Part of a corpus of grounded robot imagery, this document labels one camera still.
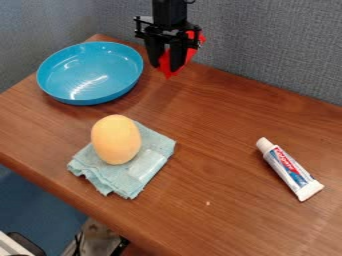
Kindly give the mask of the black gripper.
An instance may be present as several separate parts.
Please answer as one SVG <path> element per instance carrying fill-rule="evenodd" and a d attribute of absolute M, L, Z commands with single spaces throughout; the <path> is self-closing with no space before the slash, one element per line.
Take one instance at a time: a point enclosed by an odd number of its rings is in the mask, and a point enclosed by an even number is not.
<path fill-rule="evenodd" d="M 200 47 L 201 28 L 187 20 L 187 7 L 196 0 L 150 0 L 152 14 L 134 16 L 134 36 L 144 41 L 150 65 L 157 68 L 164 45 L 169 44 L 169 69 L 185 62 L 187 48 Z"/>

